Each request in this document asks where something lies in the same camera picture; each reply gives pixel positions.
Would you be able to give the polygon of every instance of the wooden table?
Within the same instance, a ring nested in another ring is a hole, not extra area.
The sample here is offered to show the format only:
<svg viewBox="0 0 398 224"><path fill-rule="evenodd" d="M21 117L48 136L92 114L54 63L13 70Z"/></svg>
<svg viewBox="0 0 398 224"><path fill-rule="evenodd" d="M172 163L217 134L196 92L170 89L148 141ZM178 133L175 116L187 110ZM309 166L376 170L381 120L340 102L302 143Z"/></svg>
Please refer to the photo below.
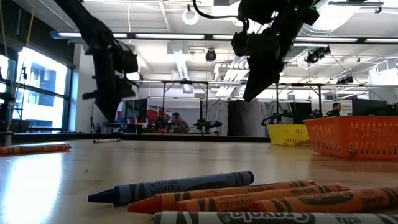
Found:
<svg viewBox="0 0 398 224"><path fill-rule="evenodd" d="M255 184L312 179L352 189L398 185L398 165L346 161L264 143L69 142L70 152L0 157L0 223L152 223L126 207L88 203L118 184L251 170Z"/></svg>

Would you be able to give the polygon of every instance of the crayon on table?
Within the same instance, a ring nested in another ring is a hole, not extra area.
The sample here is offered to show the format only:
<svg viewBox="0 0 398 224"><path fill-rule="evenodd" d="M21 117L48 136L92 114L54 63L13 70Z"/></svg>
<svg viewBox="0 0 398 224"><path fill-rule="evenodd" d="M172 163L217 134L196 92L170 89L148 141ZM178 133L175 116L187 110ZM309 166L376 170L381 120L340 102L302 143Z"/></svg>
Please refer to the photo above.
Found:
<svg viewBox="0 0 398 224"><path fill-rule="evenodd" d="M131 203L128 206L129 212L155 214L161 211L176 211L177 202L182 200L217 197L225 195L246 194L262 192L266 190L287 189L292 187L304 187L315 185L312 180L291 181L284 183L252 185L247 187L226 187L222 189L194 190L189 192L163 193L155 197Z"/></svg>
<svg viewBox="0 0 398 224"><path fill-rule="evenodd" d="M253 203L252 212L330 212L360 213L380 211L397 206L398 187L350 190L261 200Z"/></svg>
<svg viewBox="0 0 398 224"><path fill-rule="evenodd" d="M253 182L253 173L251 171L244 171L138 184L125 184L115 186L104 192L89 195L88 202L127 205L161 193L237 187L249 185Z"/></svg>
<svg viewBox="0 0 398 224"><path fill-rule="evenodd" d="M122 139L94 139L93 143L109 143L109 142L119 142Z"/></svg>
<svg viewBox="0 0 398 224"><path fill-rule="evenodd" d="M0 155L5 156L5 155L16 155L16 154L40 153L40 152L62 152L62 151L69 151L70 148L72 147L69 144L2 147L0 148Z"/></svg>
<svg viewBox="0 0 398 224"><path fill-rule="evenodd" d="M246 212L249 211L249 208L253 202L258 200L336 192L342 190L349 190L349 188L342 187L337 184L315 185L292 189L269 190L265 192L249 194L184 200L177 202L177 210L190 212Z"/></svg>
<svg viewBox="0 0 398 224"><path fill-rule="evenodd" d="M344 213L159 212L154 224L398 224L398 215Z"/></svg>

